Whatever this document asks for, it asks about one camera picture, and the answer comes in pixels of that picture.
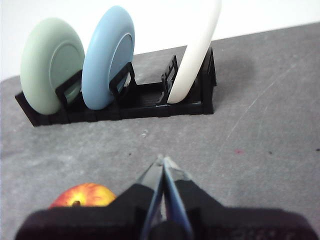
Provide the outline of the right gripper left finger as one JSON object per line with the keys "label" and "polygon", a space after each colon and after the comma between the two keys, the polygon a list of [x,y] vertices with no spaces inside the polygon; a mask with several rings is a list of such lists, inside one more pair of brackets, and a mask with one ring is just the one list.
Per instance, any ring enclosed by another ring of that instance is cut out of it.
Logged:
{"label": "right gripper left finger", "polygon": [[108,206],[53,207],[30,214],[17,240],[144,240],[160,219],[164,158]]}

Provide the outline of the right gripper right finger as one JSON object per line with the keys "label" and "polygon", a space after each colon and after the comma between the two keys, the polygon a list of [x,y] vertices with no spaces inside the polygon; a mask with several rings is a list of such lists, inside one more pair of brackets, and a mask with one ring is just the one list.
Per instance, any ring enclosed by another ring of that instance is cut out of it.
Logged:
{"label": "right gripper right finger", "polygon": [[163,160],[172,217],[195,240],[317,240],[301,214],[279,208],[224,206],[169,157]]}

